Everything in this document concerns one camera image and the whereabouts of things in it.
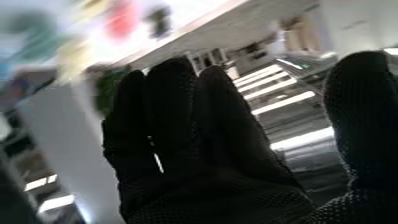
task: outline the wall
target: wall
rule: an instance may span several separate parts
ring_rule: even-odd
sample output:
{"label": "wall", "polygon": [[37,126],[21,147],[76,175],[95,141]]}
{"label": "wall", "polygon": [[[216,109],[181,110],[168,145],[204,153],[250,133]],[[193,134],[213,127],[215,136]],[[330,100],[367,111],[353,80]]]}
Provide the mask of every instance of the wall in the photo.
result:
{"label": "wall", "polygon": [[334,50],[342,57],[398,43],[396,0],[321,0]]}

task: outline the gloved finger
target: gloved finger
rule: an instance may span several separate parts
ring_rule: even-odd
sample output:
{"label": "gloved finger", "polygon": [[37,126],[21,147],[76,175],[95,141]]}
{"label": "gloved finger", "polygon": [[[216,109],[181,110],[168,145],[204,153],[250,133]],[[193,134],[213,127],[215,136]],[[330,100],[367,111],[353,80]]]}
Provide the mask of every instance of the gloved finger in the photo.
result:
{"label": "gloved finger", "polygon": [[197,76],[184,57],[156,65],[145,78],[149,134],[163,170],[184,172],[200,164],[193,115]]}
{"label": "gloved finger", "polygon": [[200,73],[225,143],[225,153],[236,169],[254,178],[298,186],[291,171],[270,150],[270,141],[250,113],[248,104],[220,67]]}
{"label": "gloved finger", "polygon": [[147,141],[143,74],[133,71],[117,85],[113,107],[103,121],[103,154],[120,183],[159,174]]}
{"label": "gloved finger", "polygon": [[351,54],[325,82],[323,104],[350,187],[398,187],[398,89],[378,52]]}

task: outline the fluorescent light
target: fluorescent light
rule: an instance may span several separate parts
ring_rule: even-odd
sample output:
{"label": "fluorescent light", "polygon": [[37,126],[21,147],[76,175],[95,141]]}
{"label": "fluorescent light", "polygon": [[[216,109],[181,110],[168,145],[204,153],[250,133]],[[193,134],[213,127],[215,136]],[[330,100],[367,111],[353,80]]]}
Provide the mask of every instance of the fluorescent light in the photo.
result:
{"label": "fluorescent light", "polygon": [[302,145],[307,145],[312,142],[318,142],[321,139],[334,137],[334,130],[332,127],[309,132],[307,134],[294,136],[293,138],[282,140],[280,142],[270,145],[271,150],[286,150],[294,148]]}
{"label": "fluorescent light", "polygon": [[261,75],[263,73],[270,73],[273,74],[275,72],[278,72],[282,70],[278,65],[271,65],[266,68],[263,68],[261,70],[257,70],[250,75],[243,76],[241,78],[238,78],[232,83],[238,84],[238,82],[241,82],[243,80],[247,80],[248,78],[252,78],[254,76]]}
{"label": "fluorescent light", "polygon": [[294,79],[289,79],[287,81],[277,83],[273,86],[270,86],[268,88],[261,89],[257,92],[250,93],[245,97],[245,100],[252,99],[255,96],[263,95],[264,93],[268,93],[270,91],[277,90],[278,88],[293,85],[296,83]]}
{"label": "fluorescent light", "polygon": [[40,204],[39,213],[42,213],[49,209],[55,209],[55,208],[72,204],[72,202],[74,202],[74,196],[72,195],[67,195],[60,198],[48,199],[44,201],[44,203]]}
{"label": "fluorescent light", "polygon": [[252,111],[254,115],[259,115],[261,113],[264,113],[266,111],[277,109],[278,107],[289,105],[291,103],[305,100],[307,98],[310,98],[314,96],[314,92],[307,91],[305,93],[302,93],[300,95],[289,97],[286,100],[278,101],[277,103],[273,103],[271,105],[261,107],[259,109],[255,109]]}
{"label": "fluorescent light", "polygon": [[238,91],[243,92],[248,89],[255,88],[257,86],[261,86],[263,84],[266,84],[268,82],[275,81],[277,79],[280,79],[284,76],[287,76],[287,72],[280,72],[278,74],[275,74],[270,78],[259,80],[257,82],[254,82],[250,85],[243,86]]}
{"label": "fluorescent light", "polygon": [[289,66],[293,66],[296,69],[302,70],[302,67],[296,64],[293,64],[289,61],[286,61],[282,59],[277,59],[277,61],[280,61],[284,64],[287,64]]}
{"label": "fluorescent light", "polygon": [[335,52],[326,52],[325,54],[319,55],[319,58],[330,58],[335,55]]}
{"label": "fluorescent light", "polygon": [[257,79],[264,78],[266,76],[270,76],[271,74],[275,74],[277,72],[264,72],[261,73],[257,76],[254,76],[252,78],[248,78],[247,80],[243,80],[241,82],[238,82],[234,84],[236,87],[243,86],[247,83],[250,83],[252,81],[255,81]]}
{"label": "fluorescent light", "polygon": [[277,99],[282,99],[282,98],[286,98],[287,97],[287,95],[280,95],[280,96],[277,96],[275,98]]}
{"label": "fluorescent light", "polygon": [[163,166],[161,166],[161,162],[159,162],[159,159],[158,159],[158,155],[156,154],[154,154],[154,160],[156,160],[156,163],[158,163],[159,172],[163,173]]}
{"label": "fluorescent light", "polygon": [[40,178],[39,180],[32,181],[24,186],[24,191],[30,191],[37,187],[46,185],[46,178]]}
{"label": "fluorescent light", "polygon": [[46,178],[46,183],[49,184],[51,182],[55,182],[58,175],[53,174],[48,178]]}
{"label": "fluorescent light", "polygon": [[398,48],[385,48],[383,51],[385,51],[390,55],[398,55]]}

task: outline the finger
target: finger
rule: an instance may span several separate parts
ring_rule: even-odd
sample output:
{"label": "finger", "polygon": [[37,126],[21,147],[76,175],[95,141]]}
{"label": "finger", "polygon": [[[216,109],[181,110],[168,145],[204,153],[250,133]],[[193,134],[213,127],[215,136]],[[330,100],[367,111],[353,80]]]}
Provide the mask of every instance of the finger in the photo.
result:
{"label": "finger", "polygon": [[195,72],[186,58],[168,59],[145,78],[149,132],[165,172],[200,163],[193,117]]}
{"label": "finger", "polygon": [[209,67],[202,71],[200,79],[206,82],[211,113],[223,137],[225,153],[236,168],[248,176],[298,186],[289,169],[270,150],[264,131],[222,68]]}
{"label": "finger", "polygon": [[350,55],[335,65],[323,96],[350,187],[398,187],[398,93],[382,53]]}
{"label": "finger", "polygon": [[113,107],[103,121],[103,154],[122,183],[159,173],[145,134],[142,85],[143,74],[133,71],[117,85]]}

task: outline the ceiling light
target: ceiling light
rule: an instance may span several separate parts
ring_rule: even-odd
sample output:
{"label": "ceiling light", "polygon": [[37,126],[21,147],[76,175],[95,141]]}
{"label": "ceiling light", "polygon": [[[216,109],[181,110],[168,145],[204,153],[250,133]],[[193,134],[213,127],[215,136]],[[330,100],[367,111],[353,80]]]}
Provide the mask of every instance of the ceiling light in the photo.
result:
{"label": "ceiling light", "polygon": [[39,207],[39,213],[42,213],[44,211],[48,211],[49,209],[55,209],[69,204],[72,204],[74,202],[74,196],[67,195],[60,198],[53,198],[48,199]]}
{"label": "ceiling light", "polygon": [[319,55],[319,58],[330,58],[332,56],[335,56],[335,52],[326,52],[325,54]]}
{"label": "ceiling light", "polygon": [[238,91],[243,92],[248,89],[255,88],[257,86],[261,86],[263,84],[266,84],[268,82],[275,81],[277,79],[280,79],[284,76],[287,76],[287,72],[280,72],[277,75],[273,75],[270,78],[259,80],[257,82],[254,82],[250,85],[243,86]]}
{"label": "ceiling light", "polygon": [[286,150],[289,148],[294,148],[302,145],[307,145],[309,143],[318,142],[321,139],[326,139],[334,137],[334,130],[332,127],[309,132],[307,134],[294,136],[293,138],[282,140],[280,142],[273,143],[270,145],[271,150]]}
{"label": "ceiling light", "polygon": [[46,178],[40,178],[39,180],[32,181],[24,186],[24,191],[30,191],[37,187],[46,185]]}
{"label": "ceiling light", "polygon": [[277,99],[282,99],[282,98],[286,98],[287,97],[287,95],[280,95],[280,96],[277,96],[275,98]]}
{"label": "ceiling light", "polygon": [[49,184],[51,182],[55,182],[58,175],[53,174],[48,178],[46,178],[46,183]]}
{"label": "ceiling light", "polygon": [[156,160],[156,164],[158,164],[159,173],[163,173],[163,166],[161,166],[161,162],[159,162],[156,154],[154,154],[154,160]]}
{"label": "ceiling light", "polygon": [[289,66],[293,66],[296,69],[302,70],[302,67],[296,64],[293,64],[289,61],[286,61],[282,59],[277,59],[277,61],[280,61],[284,64],[287,64]]}
{"label": "ceiling light", "polygon": [[250,75],[243,76],[241,78],[238,78],[232,83],[238,84],[238,82],[241,82],[243,80],[247,80],[248,78],[252,78],[254,76],[261,75],[263,73],[270,73],[270,75],[278,72],[282,70],[278,65],[271,65],[266,68],[263,68],[261,70],[257,70],[254,73],[250,73]]}
{"label": "ceiling light", "polygon": [[383,51],[385,51],[390,55],[398,55],[398,48],[385,48]]}
{"label": "ceiling light", "polygon": [[314,92],[307,91],[305,93],[302,93],[300,95],[289,97],[286,100],[278,101],[277,103],[273,103],[271,105],[261,107],[259,109],[255,109],[252,111],[254,115],[259,115],[261,113],[264,113],[266,111],[284,107],[286,105],[289,105],[291,103],[305,100],[307,98],[314,97]]}
{"label": "ceiling light", "polygon": [[259,75],[255,75],[252,78],[248,78],[247,80],[243,80],[241,82],[238,82],[234,85],[236,87],[243,86],[247,83],[250,83],[252,81],[255,81],[257,79],[264,78],[268,75],[275,74],[277,72],[280,72],[282,69],[278,70],[271,70],[268,72],[263,72]]}
{"label": "ceiling light", "polygon": [[278,88],[293,85],[296,83],[294,79],[289,79],[287,81],[277,83],[273,86],[270,86],[268,88],[261,89],[257,92],[250,93],[245,97],[245,100],[252,99],[255,96],[263,95],[264,93],[268,93],[270,91],[277,90]]}

